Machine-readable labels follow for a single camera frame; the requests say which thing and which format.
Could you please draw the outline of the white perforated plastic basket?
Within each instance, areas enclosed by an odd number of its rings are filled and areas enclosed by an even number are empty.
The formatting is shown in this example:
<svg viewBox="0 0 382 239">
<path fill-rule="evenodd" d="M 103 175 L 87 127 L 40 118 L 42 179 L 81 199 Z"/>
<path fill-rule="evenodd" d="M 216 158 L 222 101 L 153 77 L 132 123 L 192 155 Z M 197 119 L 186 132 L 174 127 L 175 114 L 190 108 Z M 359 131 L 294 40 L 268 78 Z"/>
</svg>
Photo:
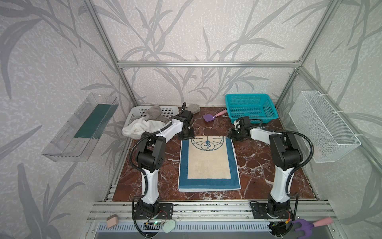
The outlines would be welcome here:
<svg viewBox="0 0 382 239">
<path fill-rule="evenodd" d="M 145 118 L 147 116 L 147 111 L 151 107 L 144 106 L 144 107 L 133 107 L 127 117 L 127 120 L 123 126 L 128 126 L 132 121 L 139 119 L 139 118 Z M 170 119 L 172 116 L 176 115 L 179 112 L 178 107 L 176 106 L 160 106 L 162 109 L 162 113 L 164 117 Z"/>
</svg>

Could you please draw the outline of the blue beige Doraemon towel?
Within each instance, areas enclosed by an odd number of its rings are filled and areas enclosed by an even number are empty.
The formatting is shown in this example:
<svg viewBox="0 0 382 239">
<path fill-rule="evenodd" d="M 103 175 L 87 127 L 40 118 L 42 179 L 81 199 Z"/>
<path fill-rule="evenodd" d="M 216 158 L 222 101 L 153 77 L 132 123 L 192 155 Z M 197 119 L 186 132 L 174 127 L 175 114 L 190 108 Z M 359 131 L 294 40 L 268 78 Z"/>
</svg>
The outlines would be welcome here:
<svg viewBox="0 0 382 239">
<path fill-rule="evenodd" d="M 183 140 L 178 188 L 180 192 L 239 190 L 241 184 L 232 140 L 225 136 Z"/>
</svg>

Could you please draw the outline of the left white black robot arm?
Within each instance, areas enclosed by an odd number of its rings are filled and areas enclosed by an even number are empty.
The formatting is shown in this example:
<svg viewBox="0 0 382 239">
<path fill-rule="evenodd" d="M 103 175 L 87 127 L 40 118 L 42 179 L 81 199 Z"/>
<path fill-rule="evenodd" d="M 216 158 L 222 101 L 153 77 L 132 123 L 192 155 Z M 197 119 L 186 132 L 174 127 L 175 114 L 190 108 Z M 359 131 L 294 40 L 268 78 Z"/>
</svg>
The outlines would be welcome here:
<svg viewBox="0 0 382 239">
<path fill-rule="evenodd" d="M 165 161 L 166 143 L 175 135 L 179 140 L 193 139 L 194 129 L 190 126 L 194 114 L 181 110 L 165 124 L 155 124 L 150 131 L 143 132 L 141 139 L 129 154 L 129 164 L 141 173 L 142 195 L 136 197 L 135 210 L 156 215 L 160 208 L 158 191 L 159 169 Z"/>
</svg>

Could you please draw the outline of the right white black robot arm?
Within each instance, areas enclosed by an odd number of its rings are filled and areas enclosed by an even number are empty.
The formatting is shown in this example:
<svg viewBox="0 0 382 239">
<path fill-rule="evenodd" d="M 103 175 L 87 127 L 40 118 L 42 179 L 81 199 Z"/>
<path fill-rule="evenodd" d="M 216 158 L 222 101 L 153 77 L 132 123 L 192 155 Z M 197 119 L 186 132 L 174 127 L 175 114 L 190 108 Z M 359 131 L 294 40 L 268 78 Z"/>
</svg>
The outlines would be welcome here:
<svg viewBox="0 0 382 239">
<path fill-rule="evenodd" d="M 263 121 L 256 119 L 253 124 L 249 117 L 237 119 L 228 137 L 235 141 L 256 140 L 270 146 L 272 161 L 276 173 L 274 185 L 268 198 L 267 210 L 269 214 L 284 211 L 290 204 L 290 198 L 297 197 L 290 192 L 294 174 L 307 165 L 314 155 L 313 142 L 304 134 L 291 130 L 271 130 L 262 126 Z M 309 155 L 303 159 L 296 137 L 302 137 L 309 146 Z"/>
</svg>

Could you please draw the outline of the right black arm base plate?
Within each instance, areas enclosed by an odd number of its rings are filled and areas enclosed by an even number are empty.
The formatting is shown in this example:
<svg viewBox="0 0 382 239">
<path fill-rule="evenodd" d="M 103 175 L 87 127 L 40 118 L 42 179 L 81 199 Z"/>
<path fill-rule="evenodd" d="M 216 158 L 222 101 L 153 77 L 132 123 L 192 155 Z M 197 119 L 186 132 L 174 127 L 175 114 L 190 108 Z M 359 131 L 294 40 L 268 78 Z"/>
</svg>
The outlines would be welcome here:
<svg viewBox="0 0 382 239">
<path fill-rule="evenodd" d="M 287 220 L 293 217 L 290 201 L 284 203 L 251 201 L 250 207 L 254 219 Z"/>
</svg>

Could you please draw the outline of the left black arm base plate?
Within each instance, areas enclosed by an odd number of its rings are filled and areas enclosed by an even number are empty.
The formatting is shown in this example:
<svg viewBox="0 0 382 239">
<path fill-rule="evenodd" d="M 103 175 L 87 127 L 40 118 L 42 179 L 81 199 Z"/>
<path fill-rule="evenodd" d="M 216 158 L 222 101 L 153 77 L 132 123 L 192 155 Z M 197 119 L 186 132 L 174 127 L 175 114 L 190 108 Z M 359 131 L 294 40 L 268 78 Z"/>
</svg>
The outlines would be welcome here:
<svg viewBox="0 0 382 239">
<path fill-rule="evenodd" d="M 173 217 L 174 204 L 156 203 L 146 204 L 138 202 L 133 209 L 134 218 L 137 220 L 160 219 L 170 220 Z"/>
</svg>

